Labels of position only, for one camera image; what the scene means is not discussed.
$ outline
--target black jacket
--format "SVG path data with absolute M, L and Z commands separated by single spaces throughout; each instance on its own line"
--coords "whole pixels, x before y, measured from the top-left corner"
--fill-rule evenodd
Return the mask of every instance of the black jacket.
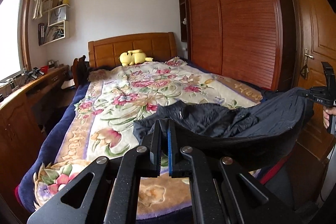
M 218 158 L 231 156 L 248 170 L 271 166 L 289 154 L 302 125 L 314 114 L 313 104 L 296 95 L 298 89 L 234 110 L 182 101 L 158 106 L 155 114 L 134 122 L 133 134 L 141 144 L 142 138 L 153 132 L 156 120 L 172 119 L 180 147 L 190 145 Z M 167 126 L 161 127 L 166 137 Z

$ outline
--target wooden desk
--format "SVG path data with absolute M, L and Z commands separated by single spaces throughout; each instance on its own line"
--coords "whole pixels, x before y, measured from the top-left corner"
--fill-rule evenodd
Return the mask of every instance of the wooden desk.
M 14 190 L 35 162 L 44 141 L 31 106 L 62 85 L 67 73 L 68 66 L 50 70 L 0 103 L 0 194 L 22 223 L 30 214 L 17 202 Z

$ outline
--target metal bolt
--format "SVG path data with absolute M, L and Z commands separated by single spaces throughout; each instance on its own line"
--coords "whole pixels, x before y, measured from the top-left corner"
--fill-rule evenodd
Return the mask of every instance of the metal bolt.
M 145 153 L 147 151 L 147 147 L 145 147 L 145 146 L 138 146 L 136 148 L 136 151 L 139 152 L 139 153 Z
M 96 162 L 98 164 L 105 164 L 107 162 L 107 158 L 106 157 L 99 157 Z
M 191 153 L 193 148 L 191 146 L 184 146 L 182 147 L 182 152 L 184 153 Z
M 230 157 L 224 157 L 222 158 L 222 162 L 225 164 L 225 165 L 231 165 L 233 163 L 233 159 L 230 158 Z

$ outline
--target human hand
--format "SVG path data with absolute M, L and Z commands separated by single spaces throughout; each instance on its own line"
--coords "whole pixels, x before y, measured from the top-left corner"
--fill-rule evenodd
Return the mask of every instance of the human hand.
M 326 108 L 323 106 L 323 124 L 325 128 L 329 127 L 329 115 L 336 115 L 336 107 Z

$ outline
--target yellow cup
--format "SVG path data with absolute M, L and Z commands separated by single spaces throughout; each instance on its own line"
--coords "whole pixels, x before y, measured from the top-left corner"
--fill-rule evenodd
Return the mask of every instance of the yellow cup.
M 70 0 L 63 0 L 63 4 L 70 4 Z

